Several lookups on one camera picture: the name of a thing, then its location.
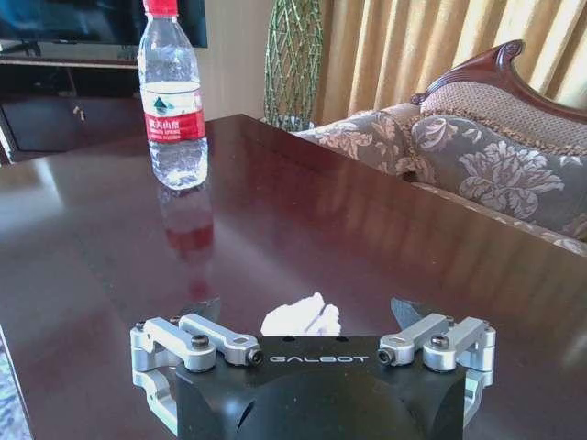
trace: logo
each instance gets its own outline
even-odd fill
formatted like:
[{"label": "logo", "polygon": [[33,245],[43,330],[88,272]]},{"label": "logo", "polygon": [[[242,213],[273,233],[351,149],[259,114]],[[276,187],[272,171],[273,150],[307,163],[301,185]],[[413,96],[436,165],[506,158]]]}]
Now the logo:
[{"label": "logo", "polygon": [[153,106],[160,116],[167,115],[167,112],[173,109],[172,103],[165,104],[160,96],[157,97]]},{"label": "logo", "polygon": [[368,359],[368,356],[320,356],[320,357],[299,357],[299,356],[271,356],[269,358],[270,362],[275,363],[285,363],[289,364],[291,362],[299,362],[299,363],[323,363],[323,364],[332,364],[332,363],[342,363],[346,364],[349,362],[365,362],[365,359]]}]

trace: cabinet door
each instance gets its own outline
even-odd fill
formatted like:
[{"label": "cabinet door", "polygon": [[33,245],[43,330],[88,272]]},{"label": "cabinet door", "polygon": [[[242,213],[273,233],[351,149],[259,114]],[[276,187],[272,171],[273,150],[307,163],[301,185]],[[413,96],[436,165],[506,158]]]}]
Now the cabinet door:
[{"label": "cabinet door", "polygon": [[2,97],[2,109],[21,151],[68,151],[86,143],[80,118],[66,98]]},{"label": "cabinet door", "polygon": [[74,98],[83,110],[86,145],[102,145],[145,135],[142,103],[136,98]]}]

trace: white tissue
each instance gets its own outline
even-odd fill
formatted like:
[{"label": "white tissue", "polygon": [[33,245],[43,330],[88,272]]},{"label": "white tissue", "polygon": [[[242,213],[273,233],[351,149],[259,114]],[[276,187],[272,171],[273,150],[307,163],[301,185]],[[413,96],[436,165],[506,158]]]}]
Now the white tissue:
[{"label": "white tissue", "polygon": [[326,305],[319,292],[267,313],[260,332],[264,336],[338,336],[338,307]]}]

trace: floor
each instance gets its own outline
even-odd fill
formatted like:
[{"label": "floor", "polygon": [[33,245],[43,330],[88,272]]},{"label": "floor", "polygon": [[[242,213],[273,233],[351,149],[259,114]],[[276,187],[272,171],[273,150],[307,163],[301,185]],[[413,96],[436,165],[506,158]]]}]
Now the floor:
[{"label": "floor", "polygon": [[0,339],[0,438],[2,440],[32,439],[10,361]]}]

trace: red bottle label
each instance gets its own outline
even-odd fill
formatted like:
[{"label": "red bottle label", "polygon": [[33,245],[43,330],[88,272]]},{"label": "red bottle label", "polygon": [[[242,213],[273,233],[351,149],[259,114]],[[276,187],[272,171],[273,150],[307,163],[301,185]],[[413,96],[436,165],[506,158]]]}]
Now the red bottle label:
[{"label": "red bottle label", "polygon": [[155,83],[141,90],[147,138],[172,143],[205,136],[200,90],[177,92],[185,83]]}]

